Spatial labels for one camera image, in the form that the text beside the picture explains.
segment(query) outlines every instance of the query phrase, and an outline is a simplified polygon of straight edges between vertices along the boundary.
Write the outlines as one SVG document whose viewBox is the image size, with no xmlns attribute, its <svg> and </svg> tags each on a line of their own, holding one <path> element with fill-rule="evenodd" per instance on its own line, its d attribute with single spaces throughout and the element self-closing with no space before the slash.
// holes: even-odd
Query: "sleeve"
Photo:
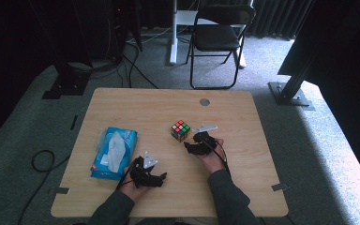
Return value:
<svg viewBox="0 0 360 225">
<path fill-rule="evenodd" d="M 213 172 L 208 178 L 208 184 L 219 224 L 259 224 L 248 208 L 250 198 L 233 183 L 227 171 Z"/>
<path fill-rule="evenodd" d="M 87 224 L 126 224 L 133 207 L 134 201 L 126 194 L 116 190 L 105 203 L 98 207 Z"/>
</svg>

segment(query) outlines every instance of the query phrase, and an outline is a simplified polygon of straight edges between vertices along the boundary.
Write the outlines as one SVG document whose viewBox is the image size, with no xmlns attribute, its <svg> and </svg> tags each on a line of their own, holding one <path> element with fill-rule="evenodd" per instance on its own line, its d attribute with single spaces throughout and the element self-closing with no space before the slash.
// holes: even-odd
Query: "table top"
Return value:
<svg viewBox="0 0 360 225">
<path fill-rule="evenodd" d="M 201 99 L 210 104 L 203 106 Z M 138 142 L 132 159 L 148 151 L 158 164 L 153 175 L 168 173 L 162 187 L 155 187 L 133 208 L 131 217 L 216 217 L 203 165 L 171 135 L 171 127 L 184 120 L 191 128 L 216 125 L 210 136 L 224 140 L 232 180 L 250 198 L 256 217 L 288 214 L 253 97 L 243 91 L 98 88 L 56 194 L 54 217 L 91 217 L 113 193 L 117 181 L 96 179 L 90 168 L 101 133 L 107 127 L 134 129 Z M 193 143 L 193 133 L 186 139 Z"/>
</svg>

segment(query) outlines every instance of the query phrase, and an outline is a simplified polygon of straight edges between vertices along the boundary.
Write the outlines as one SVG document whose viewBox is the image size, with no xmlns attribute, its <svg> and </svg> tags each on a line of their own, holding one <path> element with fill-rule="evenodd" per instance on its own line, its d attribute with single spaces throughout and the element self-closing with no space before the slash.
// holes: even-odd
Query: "black folding chair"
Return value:
<svg viewBox="0 0 360 225">
<path fill-rule="evenodd" d="M 251 25 L 256 15 L 255 9 L 251 6 L 240 5 L 215 5 L 206 6 L 198 10 L 195 17 L 194 26 L 189 42 L 188 58 L 191 57 L 191 71 L 189 84 L 194 89 L 230 89 L 236 83 L 240 56 L 236 60 L 235 75 L 233 82 L 228 86 L 206 86 L 196 87 L 193 84 L 194 57 L 196 56 L 226 56 L 222 64 L 225 64 L 230 55 L 237 50 L 239 55 L 244 47 L 245 35 L 248 27 Z M 214 24 L 201 23 L 201 20 L 207 20 Z M 229 52 L 227 54 L 195 54 L 194 49 L 201 52 Z"/>
</svg>

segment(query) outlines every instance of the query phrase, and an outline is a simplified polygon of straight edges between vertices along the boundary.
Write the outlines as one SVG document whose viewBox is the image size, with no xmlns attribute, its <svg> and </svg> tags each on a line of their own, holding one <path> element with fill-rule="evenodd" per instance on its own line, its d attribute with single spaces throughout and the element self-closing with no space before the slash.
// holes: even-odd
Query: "gray carpet floor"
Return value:
<svg viewBox="0 0 360 225">
<path fill-rule="evenodd" d="M 132 69 L 132 88 L 190 89 L 189 64 L 184 65 L 188 50 L 179 41 L 177 64 L 169 65 L 169 38 L 156 37 L 143 43 L 143 52 Z M 247 67 L 240 70 L 231 90 L 252 93 L 262 127 L 277 168 L 289 207 L 288 217 L 265 217 L 261 224 L 360 224 L 360 165 L 343 135 L 318 86 L 304 82 L 302 90 L 314 111 L 301 107 L 278 106 L 267 83 L 286 82 L 278 76 L 290 41 L 280 38 L 249 37 L 244 54 Z M 133 61 L 137 52 L 129 45 L 125 56 Z M 215 60 L 199 59 L 197 83 L 231 82 L 233 60 L 225 65 Z M 96 68 L 106 65 L 96 61 Z M 74 66 L 87 69 L 83 65 Z M 35 78 L 15 110 L 0 129 L 0 224 L 16 224 L 24 207 L 46 175 L 32 168 L 33 155 L 49 149 L 55 154 L 54 165 L 72 150 L 93 91 L 98 87 L 128 87 L 130 63 L 111 70 L 96 69 L 82 96 L 41 99 L 57 76 L 48 67 Z M 73 124 L 74 116 L 78 119 Z M 40 155 L 35 165 L 49 168 L 51 157 Z M 60 184 L 66 162 L 51 171 L 39 193 L 28 205 L 22 224 L 73 224 L 87 218 L 55 218 L 50 209 L 53 190 Z"/>
</svg>

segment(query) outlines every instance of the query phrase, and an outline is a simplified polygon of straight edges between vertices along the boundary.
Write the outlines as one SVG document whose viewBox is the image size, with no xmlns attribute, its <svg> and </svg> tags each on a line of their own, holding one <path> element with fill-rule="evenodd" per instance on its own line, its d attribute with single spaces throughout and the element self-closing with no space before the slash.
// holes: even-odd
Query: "hand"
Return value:
<svg viewBox="0 0 360 225">
<path fill-rule="evenodd" d="M 218 143 L 215 151 L 222 157 L 225 158 L 223 148 L 224 140 L 222 139 L 215 139 L 215 141 Z M 212 151 L 209 155 L 202 155 L 202 156 L 196 156 L 202 165 L 209 171 L 210 173 L 214 173 L 218 170 L 223 170 L 224 165 L 221 162 L 221 159 L 218 158 L 218 156 Z"/>
<path fill-rule="evenodd" d="M 136 188 L 134 183 L 131 181 L 130 178 L 130 172 L 127 174 L 124 180 L 124 185 L 122 185 L 119 190 L 122 191 L 124 194 L 126 194 L 131 200 L 136 202 L 141 198 L 142 195 L 144 195 L 145 192 L 147 192 L 150 187 L 145 186 L 139 186 L 139 188 Z"/>
</svg>

